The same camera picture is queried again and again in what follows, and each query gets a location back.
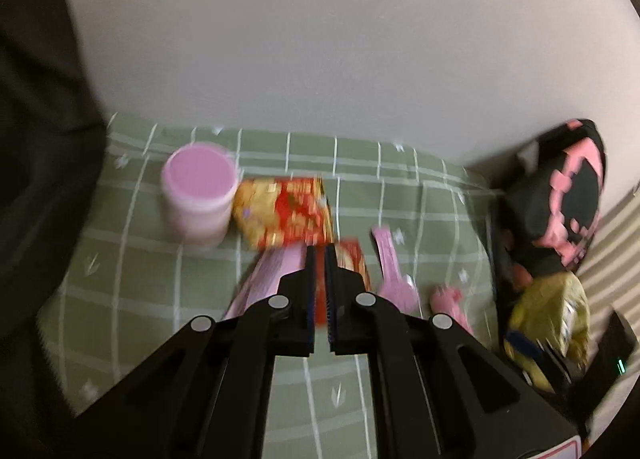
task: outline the black backpack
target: black backpack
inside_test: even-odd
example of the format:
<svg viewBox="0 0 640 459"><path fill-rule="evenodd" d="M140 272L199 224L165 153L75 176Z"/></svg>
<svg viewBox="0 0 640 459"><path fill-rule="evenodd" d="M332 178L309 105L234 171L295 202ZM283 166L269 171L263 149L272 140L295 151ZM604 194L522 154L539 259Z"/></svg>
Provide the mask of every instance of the black backpack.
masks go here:
<svg viewBox="0 0 640 459"><path fill-rule="evenodd" d="M500 334L519 297L514 283L577 270L598 225L606 176L604 144L589 119L540 135L518 160L492 219Z"/></svg>

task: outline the bed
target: bed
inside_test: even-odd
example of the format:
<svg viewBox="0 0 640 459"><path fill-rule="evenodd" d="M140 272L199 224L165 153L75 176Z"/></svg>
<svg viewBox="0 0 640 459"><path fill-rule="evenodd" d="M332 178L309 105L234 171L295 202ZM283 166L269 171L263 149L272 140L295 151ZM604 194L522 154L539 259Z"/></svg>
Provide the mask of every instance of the bed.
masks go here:
<svg viewBox="0 0 640 459"><path fill-rule="evenodd" d="M402 144L110 118L92 211L58 293L39 316L76 412L194 316L219 320L255 262L234 226L217 248L198 249L180 245L164 222L162 164L192 141L224 146L244 177L320 174L335 232L359 238L374 286L382 275L369 230L388 224L401 270L417 283L422 315L429 315L431 288L455 285L476 337L495 344L486 252L495 193L481 177ZM369 458L375 448L365 357L333 356L326 329L318 328L308 360L276 359L263 457Z"/></svg>

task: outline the pink cup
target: pink cup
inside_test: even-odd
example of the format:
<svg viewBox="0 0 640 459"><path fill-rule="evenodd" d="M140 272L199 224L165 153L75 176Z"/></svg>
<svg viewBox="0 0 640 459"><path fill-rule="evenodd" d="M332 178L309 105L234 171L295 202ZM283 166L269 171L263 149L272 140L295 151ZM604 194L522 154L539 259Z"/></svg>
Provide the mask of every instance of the pink cup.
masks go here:
<svg viewBox="0 0 640 459"><path fill-rule="evenodd" d="M238 172L229 153L216 144L179 148L162 168L169 220L187 243L217 246L225 238Z"/></svg>

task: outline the pink toy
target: pink toy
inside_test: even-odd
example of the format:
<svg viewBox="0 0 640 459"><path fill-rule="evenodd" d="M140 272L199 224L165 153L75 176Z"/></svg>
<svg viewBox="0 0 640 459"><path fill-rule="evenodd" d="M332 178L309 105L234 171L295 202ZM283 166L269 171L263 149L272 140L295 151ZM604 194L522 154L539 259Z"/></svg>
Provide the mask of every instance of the pink toy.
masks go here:
<svg viewBox="0 0 640 459"><path fill-rule="evenodd" d="M388 226L376 226L371 229L378 245L380 265L382 266L382 285L378 288L378 296L387 299L404 314L411 314L420 307L418 291L412 282L400 275L398 256Z"/></svg>
<svg viewBox="0 0 640 459"><path fill-rule="evenodd" d="M462 293L457 287L437 287L436 290L431 293L431 298L429 299L431 312L433 312L433 314L444 313L449 315L473 336L474 331L466 319L466 314L462 311L460 305L458 305L460 300L462 300Z"/></svg>

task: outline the black fabric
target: black fabric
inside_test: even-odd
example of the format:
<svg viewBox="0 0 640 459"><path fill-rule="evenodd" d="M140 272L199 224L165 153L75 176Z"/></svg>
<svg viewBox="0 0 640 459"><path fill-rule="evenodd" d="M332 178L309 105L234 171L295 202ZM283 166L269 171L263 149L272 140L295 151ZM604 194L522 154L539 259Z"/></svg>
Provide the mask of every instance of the black fabric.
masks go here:
<svg viewBox="0 0 640 459"><path fill-rule="evenodd" d="M86 219L106 127L65 0L0 7L0 457L46 457L72 414L36 314Z"/></svg>

